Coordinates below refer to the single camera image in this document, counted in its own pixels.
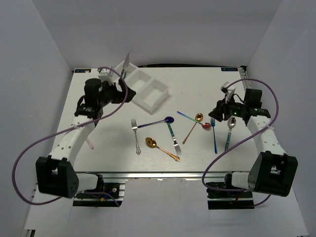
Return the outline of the dark handled steak knife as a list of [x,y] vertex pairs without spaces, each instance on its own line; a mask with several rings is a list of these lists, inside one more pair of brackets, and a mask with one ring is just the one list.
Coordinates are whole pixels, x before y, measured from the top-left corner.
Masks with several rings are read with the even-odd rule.
[[126,58],[124,60],[123,66],[122,66],[122,71],[121,71],[121,74],[120,74],[120,76],[122,78],[123,78],[124,71],[127,71],[128,66],[129,66],[129,55],[130,55],[130,52],[127,54],[127,56],[126,56]]

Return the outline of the ornate silver fork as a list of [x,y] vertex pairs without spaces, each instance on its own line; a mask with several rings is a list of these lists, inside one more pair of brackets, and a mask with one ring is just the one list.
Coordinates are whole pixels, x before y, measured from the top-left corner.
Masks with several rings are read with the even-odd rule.
[[137,137],[137,123],[136,123],[136,119],[132,118],[131,119],[131,126],[132,126],[132,130],[134,131],[134,135],[135,135],[135,142],[136,142],[136,154],[140,155],[141,154],[141,149],[139,146],[139,142],[138,142],[138,137]]

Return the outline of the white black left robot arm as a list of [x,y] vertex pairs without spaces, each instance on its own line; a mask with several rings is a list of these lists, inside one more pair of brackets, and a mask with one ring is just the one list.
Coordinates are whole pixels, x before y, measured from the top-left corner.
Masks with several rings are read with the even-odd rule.
[[93,197],[104,192],[101,177],[96,174],[76,174],[73,166],[76,157],[89,134],[103,116],[103,108],[109,104],[129,102],[136,94],[123,79],[119,79],[121,91],[116,84],[100,79],[88,79],[84,95],[77,102],[71,131],[66,132],[48,156],[36,161],[39,192],[65,198],[73,198],[76,193],[88,191]]

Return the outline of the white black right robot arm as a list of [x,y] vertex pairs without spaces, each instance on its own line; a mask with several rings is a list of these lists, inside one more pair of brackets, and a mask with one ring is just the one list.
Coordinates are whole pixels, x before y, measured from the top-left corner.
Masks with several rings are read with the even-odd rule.
[[254,136],[258,157],[249,172],[233,171],[220,186],[223,192],[234,197],[241,191],[288,196],[298,167],[296,157],[288,155],[279,144],[271,127],[271,115],[263,109],[262,91],[247,89],[241,103],[230,94],[219,100],[209,116],[217,121],[242,118]]

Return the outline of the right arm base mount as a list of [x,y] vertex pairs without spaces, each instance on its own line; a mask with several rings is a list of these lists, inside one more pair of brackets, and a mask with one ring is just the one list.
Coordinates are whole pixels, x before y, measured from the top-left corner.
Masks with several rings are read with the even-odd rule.
[[254,208],[253,195],[251,192],[220,191],[220,189],[238,189],[232,186],[231,181],[232,175],[226,174],[222,182],[206,183],[206,185],[213,187],[213,189],[207,189],[209,210]]

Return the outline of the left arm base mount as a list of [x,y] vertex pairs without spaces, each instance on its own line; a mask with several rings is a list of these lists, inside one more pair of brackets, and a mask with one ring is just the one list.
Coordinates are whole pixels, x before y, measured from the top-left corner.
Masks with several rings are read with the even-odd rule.
[[78,173],[80,185],[76,193],[74,207],[120,207],[123,196],[121,183],[105,180],[100,173]]

